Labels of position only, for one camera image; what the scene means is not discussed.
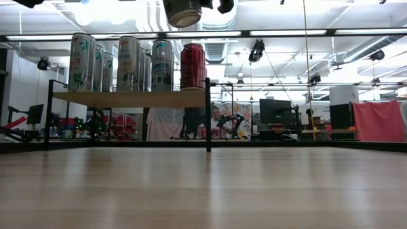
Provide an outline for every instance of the spotlight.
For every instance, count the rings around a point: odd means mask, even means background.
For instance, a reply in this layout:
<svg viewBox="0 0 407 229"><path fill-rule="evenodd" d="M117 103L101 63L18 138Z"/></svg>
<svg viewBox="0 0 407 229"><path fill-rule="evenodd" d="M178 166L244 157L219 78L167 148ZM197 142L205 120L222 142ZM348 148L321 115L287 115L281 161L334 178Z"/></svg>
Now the spotlight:
<svg viewBox="0 0 407 229"><path fill-rule="evenodd" d="M39 60L38 62L37 68L43 71L50 70L50 62L48 61L48 57L41 57L41 60Z"/></svg>
<svg viewBox="0 0 407 229"><path fill-rule="evenodd" d="M237 84L244 84L243 79L238 79Z"/></svg>
<svg viewBox="0 0 407 229"><path fill-rule="evenodd" d="M308 83L311 84L311 87L316 86L316 84L319 82L321 82L321 76L319 75L319 73L315 73L314 75L312 75L310 77L310 80L308 81Z"/></svg>
<svg viewBox="0 0 407 229"><path fill-rule="evenodd" d="M370 55L369 59L371 61L375 61L375 60L383 60L384 58L384 52L381 50L378 50L377 52L375 52L374 54Z"/></svg>
<svg viewBox="0 0 407 229"><path fill-rule="evenodd" d="M14 2L18 2L21 5L24 5L28 8L33 8L35 5L41 4L44 0L13 0Z"/></svg>
<svg viewBox="0 0 407 229"><path fill-rule="evenodd" d="M254 46L252 47L249 55L250 63L254 63L260 60L263 56L265 50L265 44L262 39L257 39Z"/></svg>

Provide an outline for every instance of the red curtain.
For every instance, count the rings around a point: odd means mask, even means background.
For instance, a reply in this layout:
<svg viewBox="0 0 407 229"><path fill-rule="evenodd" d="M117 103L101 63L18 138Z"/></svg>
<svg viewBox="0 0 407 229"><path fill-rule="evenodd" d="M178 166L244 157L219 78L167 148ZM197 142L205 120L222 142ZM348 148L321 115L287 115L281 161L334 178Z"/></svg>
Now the red curtain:
<svg viewBox="0 0 407 229"><path fill-rule="evenodd" d="M360 141L404 142L403 119L396 101L353 104Z"/></svg>

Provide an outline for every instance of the shelf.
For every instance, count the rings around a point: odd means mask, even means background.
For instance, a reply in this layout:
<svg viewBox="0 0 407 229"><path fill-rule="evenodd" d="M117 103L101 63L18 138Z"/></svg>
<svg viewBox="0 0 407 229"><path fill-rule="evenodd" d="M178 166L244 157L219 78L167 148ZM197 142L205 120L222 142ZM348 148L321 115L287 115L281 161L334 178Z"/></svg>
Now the shelf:
<svg viewBox="0 0 407 229"><path fill-rule="evenodd" d="M204 91L54 92L53 97L91 108L203 108Z"/></svg>

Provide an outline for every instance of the monitor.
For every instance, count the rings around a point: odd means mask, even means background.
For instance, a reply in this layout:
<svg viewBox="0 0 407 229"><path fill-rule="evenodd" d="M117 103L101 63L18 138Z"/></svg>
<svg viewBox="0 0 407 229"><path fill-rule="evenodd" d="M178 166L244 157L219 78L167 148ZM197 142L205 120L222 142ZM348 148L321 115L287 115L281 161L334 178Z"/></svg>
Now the monitor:
<svg viewBox="0 0 407 229"><path fill-rule="evenodd" d="M31 106L28 111L27 124L40 124L43 116L44 104Z"/></svg>
<svg viewBox="0 0 407 229"><path fill-rule="evenodd" d="M267 124L293 124L291 101L260 99L260 122Z"/></svg>

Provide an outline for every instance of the light fixture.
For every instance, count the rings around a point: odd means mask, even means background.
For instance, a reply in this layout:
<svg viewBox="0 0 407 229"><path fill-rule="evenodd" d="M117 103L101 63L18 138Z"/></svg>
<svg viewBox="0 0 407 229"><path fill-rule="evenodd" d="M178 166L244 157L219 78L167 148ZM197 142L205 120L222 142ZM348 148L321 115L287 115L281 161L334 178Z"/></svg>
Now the light fixture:
<svg viewBox="0 0 407 229"><path fill-rule="evenodd" d="M335 34L337 35L350 35L350 34L405 34L407 29L338 29Z"/></svg>
<svg viewBox="0 0 407 229"><path fill-rule="evenodd" d="M310 30L307 31L308 35L323 35L326 30ZM295 35L305 35L305 30L297 31L251 31L250 36L295 36Z"/></svg>
<svg viewBox="0 0 407 229"><path fill-rule="evenodd" d="M205 31L205 32L168 32L169 38L184 38L184 37L231 37L240 36L240 31Z"/></svg>
<svg viewBox="0 0 407 229"><path fill-rule="evenodd" d="M9 41L51 41L51 40L70 40L72 35L24 35L24 36L6 36Z"/></svg>
<svg viewBox="0 0 407 229"><path fill-rule="evenodd" d="M239 43L238 40L212 40L212 39L201 39L201 40L192 40L192 43L200 43L200 44L234 44Z"/></svg>
<svg viewBox="0 0 407 229"><path fill-rule="evenodd" d="M134 33L134 34L91 34L95 39L119 39L122 36L133 36L135 38L154 39L158 37L157 33Z"/></svg>

